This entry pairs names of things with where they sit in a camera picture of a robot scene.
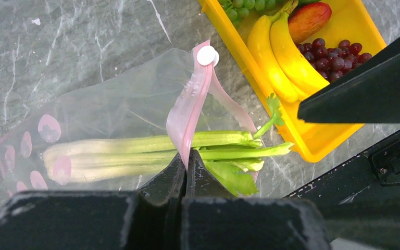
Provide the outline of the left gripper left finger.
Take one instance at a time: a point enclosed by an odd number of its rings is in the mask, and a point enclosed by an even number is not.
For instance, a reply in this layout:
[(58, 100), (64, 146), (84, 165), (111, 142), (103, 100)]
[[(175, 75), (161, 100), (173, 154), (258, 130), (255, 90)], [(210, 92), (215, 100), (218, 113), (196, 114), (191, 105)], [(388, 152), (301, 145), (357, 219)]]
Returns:
[(0, 209), (0, 249), (177, 249), (179, 155), (137, 191), (24, 191)]

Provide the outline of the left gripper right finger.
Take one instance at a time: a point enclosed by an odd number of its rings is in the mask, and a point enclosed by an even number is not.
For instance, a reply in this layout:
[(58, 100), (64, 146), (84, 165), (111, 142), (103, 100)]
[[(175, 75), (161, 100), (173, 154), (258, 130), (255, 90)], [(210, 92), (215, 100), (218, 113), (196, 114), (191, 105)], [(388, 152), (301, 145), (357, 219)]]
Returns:
[(181, 202), (181, 249), (331, 249), (309, 201), (199, 196), (192, 188)]

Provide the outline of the clear zip top bag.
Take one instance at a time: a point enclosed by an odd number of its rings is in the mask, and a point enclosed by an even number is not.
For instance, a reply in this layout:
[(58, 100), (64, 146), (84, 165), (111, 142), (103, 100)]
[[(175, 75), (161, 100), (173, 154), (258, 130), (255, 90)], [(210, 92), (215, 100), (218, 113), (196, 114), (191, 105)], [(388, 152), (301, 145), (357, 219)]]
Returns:
[(161, 172), (60, 184), (48, 176), (42, 159), (46, 149), (60, 143), (166, 135), (186, 170), (196, 132), (256, 132), (248, 113), (218, 81), (218, 59), (209, 41), (190, 52), (173, 48), (117, 77), (45, 104), (0, 139), (0, 170), (8, 194), (120, 191)]

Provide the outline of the yellow plastic tray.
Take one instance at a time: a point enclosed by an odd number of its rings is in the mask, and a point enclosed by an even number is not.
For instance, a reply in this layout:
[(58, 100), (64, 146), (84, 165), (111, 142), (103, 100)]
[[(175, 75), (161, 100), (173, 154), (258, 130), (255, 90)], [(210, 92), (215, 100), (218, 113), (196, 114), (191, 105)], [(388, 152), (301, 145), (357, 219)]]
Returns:
[(238, 28), (222, 1), (200, 4), (261, 103), (279, 96), (279, 134), (304, 160), (323, 159), (367, 122), (371, 85), (354, 80), (386, 44), (361, 1), (288, 1), (285, 13), (256, 12)]

